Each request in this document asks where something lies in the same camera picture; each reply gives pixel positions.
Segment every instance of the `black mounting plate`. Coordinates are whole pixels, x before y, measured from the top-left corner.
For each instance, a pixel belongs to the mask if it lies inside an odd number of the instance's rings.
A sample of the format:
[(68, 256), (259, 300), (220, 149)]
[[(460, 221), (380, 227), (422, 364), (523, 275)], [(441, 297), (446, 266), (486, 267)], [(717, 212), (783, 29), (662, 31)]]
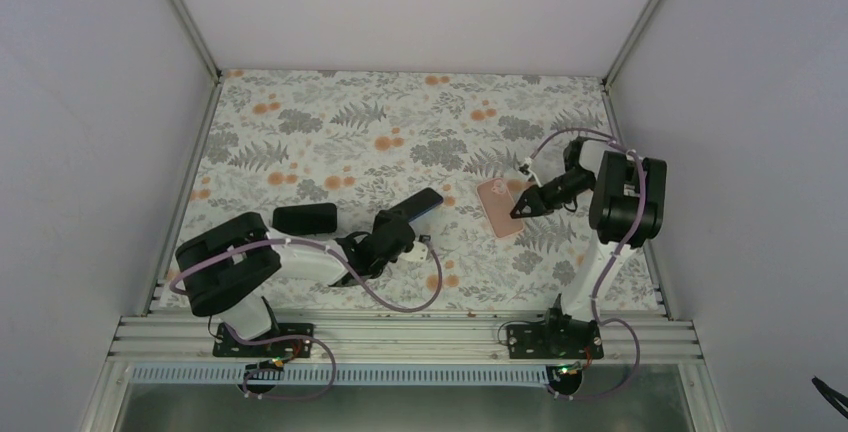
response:
[[(589, 345), (592, 360), (604, 358), (604, 346), (595, 345), (599, 342), (601, 335), (596, 331)], [(566, 337), (566, 351), (562, 355), (554, 355), (548, 349), (545, 342), (544, 322), (529, 324), (509, 324), (506, 326), (506, 342), (510, 359), (567, 359), (586, 360), (586, 347), (582, 340), (575, 337), (573, 344)]]
[[(314, 324), (277, 324), (280, 328), (279, 335), (308, 335), (312, 337), (315, 330)], [(292, 342), (274, 342), (267, 345), (243, 345), (235, 341), (230, 335), (229, 330), (222, 322), (218, 326), (218, 337), (222, 340), (215, 341), (215, 346), (212, 348), (213, 357), (248, 357), (248, 358), (272, 358), (283, 357), (291, 354)], [(296, 358), (308, 359), (312, 351), (312, 343), (301, 344), (300, 352)]]

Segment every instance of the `floral tablecloth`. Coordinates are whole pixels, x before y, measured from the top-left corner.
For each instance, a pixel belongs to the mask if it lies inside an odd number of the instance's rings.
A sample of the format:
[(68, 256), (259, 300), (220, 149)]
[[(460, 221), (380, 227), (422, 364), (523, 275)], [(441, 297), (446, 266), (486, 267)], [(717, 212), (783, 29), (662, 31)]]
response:
[[(590, 194), (576, 214), (526, 221), (496, 239), (476, 187), (525, 185), (516, 163), (557, 128), (609, 131), (597, 79), (389, 72), (231, 70), (209, 132), (178, 239), (182, 243), (247, 211), (333, 202), (339, 231), (370, 231), (374, 215), (425, 187), (442, 206), (413, 223), (433, 236), (444, 290), (431, 310), (543, 310), (574, 280), (591, 229)], [(562, 173), (554, 140), (535, 161), (541, 180)], [(169, 275), (176, 274), (174, 261)], [(436, 285), (432, 261), (399, 262), (372, 286), (405, 306)], [(280, 308), (379, 308), (358, 287), (273, 277), (259, 292)], [(187, 307), (165, 292), (164, 307)], [(644, 257), (632, 258), (602, 301), (606, 310), (656, 309)]]

